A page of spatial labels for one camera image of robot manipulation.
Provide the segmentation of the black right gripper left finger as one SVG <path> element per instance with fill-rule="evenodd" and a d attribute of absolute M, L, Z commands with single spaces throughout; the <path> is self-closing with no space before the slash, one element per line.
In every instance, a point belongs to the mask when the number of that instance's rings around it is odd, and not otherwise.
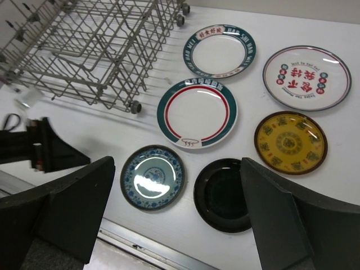
<path fill-rule="evenodd" d="M 43 185 L 1 198 L 1 269 L 83 269 L 115 175 L 105 156 Z"/>

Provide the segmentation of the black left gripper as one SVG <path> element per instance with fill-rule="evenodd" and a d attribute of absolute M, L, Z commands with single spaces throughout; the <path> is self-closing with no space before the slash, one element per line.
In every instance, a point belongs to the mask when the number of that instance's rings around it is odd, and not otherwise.
<path fill-rule="evenodd" d="M 45 173 L 75 168 L 91 163 L 91 159 L 63 141 L 50 125 L 49 118 L 30 120 L 26 131 L 12 132 L 21 124 L 21 118 L 10 125 L 11 118 L 5 118 L 1 129 L 1 164 L 30 160 L 31 167 Z M 37 150 L 41 140 L 37 132 L 42 125 L 42 160 Z"/>

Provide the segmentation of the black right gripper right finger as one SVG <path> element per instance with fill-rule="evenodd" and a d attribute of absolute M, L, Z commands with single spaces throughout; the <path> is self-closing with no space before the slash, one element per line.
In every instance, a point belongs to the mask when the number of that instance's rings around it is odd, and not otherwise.
<path fill-rule="evenodd" d="M 251 158 L 241 181 L 262 269 L 359 269 L 359 206 L 312 191 Z"/>

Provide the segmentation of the black plate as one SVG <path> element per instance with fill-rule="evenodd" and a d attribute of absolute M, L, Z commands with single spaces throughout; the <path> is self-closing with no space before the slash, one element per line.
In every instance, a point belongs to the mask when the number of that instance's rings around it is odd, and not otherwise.
<path fill-rule="evenodd" d="M 196 209 L 218 231 L 239 233 L 251 228 L 240 170 L 241 160 L 224 158 L 209 163 L 196 178 Z"/>

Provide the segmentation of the blue floral plate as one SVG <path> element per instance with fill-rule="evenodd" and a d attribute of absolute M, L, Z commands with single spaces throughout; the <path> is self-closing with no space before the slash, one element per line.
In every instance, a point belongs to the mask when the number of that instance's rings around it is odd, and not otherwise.
<path fill-rule="evenodd" d="M 126 160 L 120 188 L 126 201 L 143 211 L 157 211 L 175 202 L 186 185 L 179 155 L 163 145 L 148 145 Z"/>

